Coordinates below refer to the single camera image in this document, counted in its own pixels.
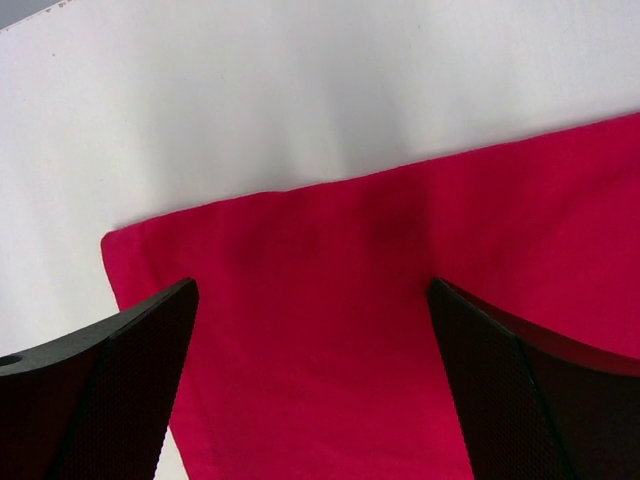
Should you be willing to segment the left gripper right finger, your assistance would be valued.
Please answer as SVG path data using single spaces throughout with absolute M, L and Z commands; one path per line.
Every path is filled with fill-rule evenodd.
M 477 479 L 636 479 L 639 362 L 434 279 L 431 323 Z

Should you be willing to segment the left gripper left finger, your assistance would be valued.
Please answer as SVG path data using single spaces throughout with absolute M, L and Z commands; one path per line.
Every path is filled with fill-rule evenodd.
M 183 279 L 1 359 L 4 479 L 151 479 L 199 303 Z

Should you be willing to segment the crimson red t shirt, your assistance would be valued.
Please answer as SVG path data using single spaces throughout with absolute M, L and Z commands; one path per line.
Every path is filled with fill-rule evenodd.
M 170 421 L 192 479 L 467 479 L 435 277 L 639 353 L 639 117 L 155 217 L 107 234 L 121 309 L 190 277 Z

